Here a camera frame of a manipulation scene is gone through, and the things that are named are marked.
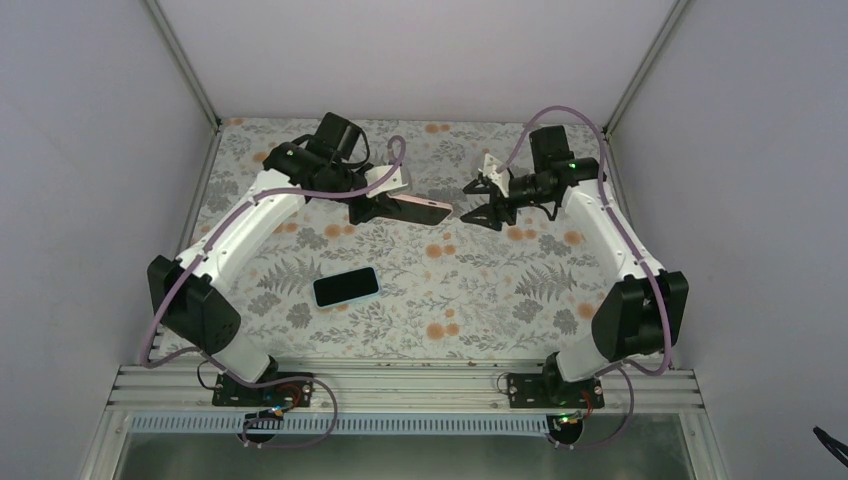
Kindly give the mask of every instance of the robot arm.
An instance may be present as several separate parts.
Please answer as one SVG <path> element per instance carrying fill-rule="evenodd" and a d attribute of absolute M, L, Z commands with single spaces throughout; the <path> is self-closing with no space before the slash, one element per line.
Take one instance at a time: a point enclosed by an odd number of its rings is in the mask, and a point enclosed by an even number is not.
<path fill-rule="evenodd" d="M 328 113 L 316 134 L 307 136 L 305 147 L 299 145 L 301 138 L 271 151 L 265 170 L 209 233 L 175 260 L 154 259 L 147 275 L 157 310 L 186 269 L 198 257 L 203 259 L 166 306 L 162 324 L 247 382 L 273 377 L 276 363 L 248 340 L 240 328 L 241 316 L 224 295 L 262 242 L 311 200 L 297 193 L 301 189 L 338 194 L 374 185 L 367 194 L 333 199 L 348 204 L 354 224 L 396 213 L 398 204 L 387 193 L 409 184 L 403 168 L 360 164 L 354 170 L 341 162 L 350 156 L 360 133 L 352 123 Z M 391 169 L 395 170 L 392 176 L 382 181 Z"/>
<path fill-rule="evenodd" d="M 545 362 L 544 393 L 552 404 L 561 405 L 575 392 L 586 389 L 587 382 L 606 367 L 664 348 L 660 302 L 668 314 L 672 345 L 676 343 L 689 285 L 682 273 L 666 272 L 626 222 L 621 226 L 628 238 L 622 235 L 606 211 L 610 209 L 617 219 L 623 219 L 617 203 L 611 199 L 604 207 L 600 200 L 598 175 L 603 173 L 598 162 L 593 158 L 575 159 L 562 126 L 538 129 L 530 134 L 530 142 L 535 167 L 532 174 L 516 178 L 505 172 L 507 176 L 501 173 L 500 161 L 484 156 L 478 178 L 463 191 L 488 194 L 489 202 L 463 215 L 462 221 L 500 230 L 503 223 L 515 225 L 519 208 L 543 208 L 554 220 L 564 205 L 566 215 L 594 247 L 601 271 L 612 287 L 592 318 L 591 335 L 550 355 Z M 542 206 L 550 202 L 554 203 L 553 213 Z M 641 258 L 633 253 L 628 240 Z M 642 262 L 659 285 L 661 298 L 655 295 Z"/>

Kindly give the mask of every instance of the smartphone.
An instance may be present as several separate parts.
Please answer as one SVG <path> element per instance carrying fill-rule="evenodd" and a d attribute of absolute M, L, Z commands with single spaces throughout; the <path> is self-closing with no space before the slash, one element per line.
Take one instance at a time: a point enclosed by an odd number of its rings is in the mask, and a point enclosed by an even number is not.
<path fill-rule="evenodd" d="M 312 282 L 318 308 L 330 308 L 380 293 L 374 267 L 360 268 Z"/>
<path fill-rule="evenodd" d="M 432 227 L 442 223 L 442 220 L 453 213 L 453 207 L 449 203 L 436 202 L 411 195 L 389 195 L 389 198 L 398 202 L 400 211 L 380 215 L 383 218 Z"/>

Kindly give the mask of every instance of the white wall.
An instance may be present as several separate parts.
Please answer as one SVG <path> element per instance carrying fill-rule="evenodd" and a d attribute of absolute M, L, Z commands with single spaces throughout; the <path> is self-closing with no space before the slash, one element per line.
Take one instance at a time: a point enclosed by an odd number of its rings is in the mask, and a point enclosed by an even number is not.
<path fill-rule="evenodd" d="M 603 124 L 674 0 L 160 2 L 222 116 Z"/>
<path fill-rule="evenodd" d="M 613 133 L 731 478 L 844 478 L 848 3 L 696 1 Z"/>
<path fill-rule="evenodd" d="M 78 475 L 207 125 L 140 1 L 0 7 L 0 478 Z"/>

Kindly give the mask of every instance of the pink phone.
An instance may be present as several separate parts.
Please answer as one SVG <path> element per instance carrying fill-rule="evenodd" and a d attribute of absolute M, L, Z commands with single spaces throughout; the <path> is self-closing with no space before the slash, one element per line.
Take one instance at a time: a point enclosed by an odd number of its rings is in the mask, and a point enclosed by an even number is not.
<path fill-rule="evenodd" d="M 389 198 L 398 202 L 400 211 L 380 215 L 383 218 L 434 226 L 442 223 L 442 220 L 453 213 L 453 207 L 449 203 L 436 202 L 411 195 L 389 195 Z"/>

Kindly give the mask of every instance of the black wire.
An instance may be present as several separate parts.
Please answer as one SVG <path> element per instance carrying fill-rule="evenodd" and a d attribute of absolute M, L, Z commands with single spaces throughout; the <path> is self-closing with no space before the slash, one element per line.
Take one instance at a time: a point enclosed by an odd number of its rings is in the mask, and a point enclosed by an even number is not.
<path fill-rule="evenodd" d="M 209 360 L 204 360 L 204 361 L 197 364 L 197 381 L 200 383 L 201 387 L 205 388 L 206 390 L 211 390 L 211 391 L 214 392 L 216 390 L 216 388 L 207 386 L 205 383 L 203 383 L 203 377 L 200 376 L 200 367 L 202 367 L 203 365 L 205 365 L 207 363 L 209 363 Z"/>
<path fill-rule="evenodd" d="M 538 204 L 534 203 L 533 205 L 531 205 L 531 207 L 536 207 L 536 208 L 542 210 L 543 212 L 545 212 L 545 215 L 548 216 L 548 220 L 551 221 L 551 222 L 556 220 L 557 212 L 559 211 L 559 205 L 554 205 L 554 213 L 553 214 L 551 214 L 550 210 L 545 208 L 544 205 L 538 205 Z"/>
<path fill-rule="evenodd" d="M 361 128 L 359 128 L 359 133 L 362 134 L 362 140 L 365 141 L 365 160 L 363 160 L 361 162 L 354 162 L 354 163 L 342 163 L 341 161 L 339 161 L 340 164 L 344 165 L 347 168 L 350 168 L 351 170 L 365 165 L 366 163 L 368 163 L 368 160 L 371 159 L 371 146 L 368 144 L 368 135 L 366 135 L 365 130 L 363 130 Z"/>
<path fill-rule="evenodd" d="M 498 393 L 509 395 L 509 390 L 501 390 L 501 378 L 503 378 L 504 375 L 509 375 L 509 372 L 504 372 L 498 375 L 498 378 L 495 380 L 495 388 L 498 389 Z"/>
<path fill-rule="evenodd" d="M 313 138 L 313 135 L 307 133 L 306 135 L 301 135 L 301 136 L 295 138 L 294 140 L 292 140 L 292 143 L 297 145 L 297 146 L 300 146 L 301 143 L 303 143 L 307 140 L 312 140 L 312 138 Z"/>

